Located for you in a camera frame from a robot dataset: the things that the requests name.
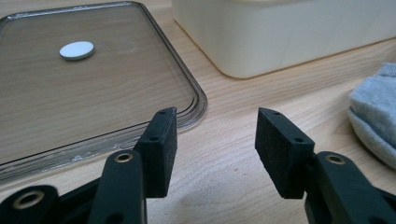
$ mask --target white plastic container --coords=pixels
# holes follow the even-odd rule
[[[231,77],[396,36],[396,0],[173,0],[176,21]]]

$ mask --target wooden table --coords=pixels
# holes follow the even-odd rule
[[[95,0],[4,0],[0,17]],[[306,223],[304,201],[280,198],[254,148],[258,107],[289,117],[316,142],[316,152],[352,159],[372,184],[396,194],[396,172],[354,134],[348,95],[384,62],[396,63],[396,39],[251,79],[224,76],[177,25],[170,0],[144,0],[208,99],[202,121],[178,136],[168,197],[148,200],[149,223]],[[59,169],[0,187],[0,199],[28,185],[60,194],[98,177],[104,161]]]

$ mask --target transparent tray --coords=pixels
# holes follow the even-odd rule
[[[60,49],[75,41],[94,54],[64,60]],[[170,106],[186,130],[206,98],[147,9],[118,2],[1,19],[0,105],[1,184],[131,148]]]

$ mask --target wood grain surface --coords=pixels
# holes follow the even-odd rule
[[[170,0],[141,1],[159,23],[208,99],[202,121],[178,135],[168,197],[148,200],[149,223],[307,223],[303,200],[283,200],[254,148],[258,107],[289,117],[316,142],[316,152],[352,159],[372,184],[396,194],[396,172],[354,134],[348,95],[385,62],[396,63],[396,40],[350,50],[251,79],[224,76],[172,16]],[[0,17],[96,1],[3,0]],[[29,185],[61,194],[100,176],[104,160],[25,178],[0,187],[0,199]]]

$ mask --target white circular token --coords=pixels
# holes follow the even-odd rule
[[[93,54],[93,43],[88,41],[78,41],[70,43],[59,51],[65,60],[80,60],[88,58]]]

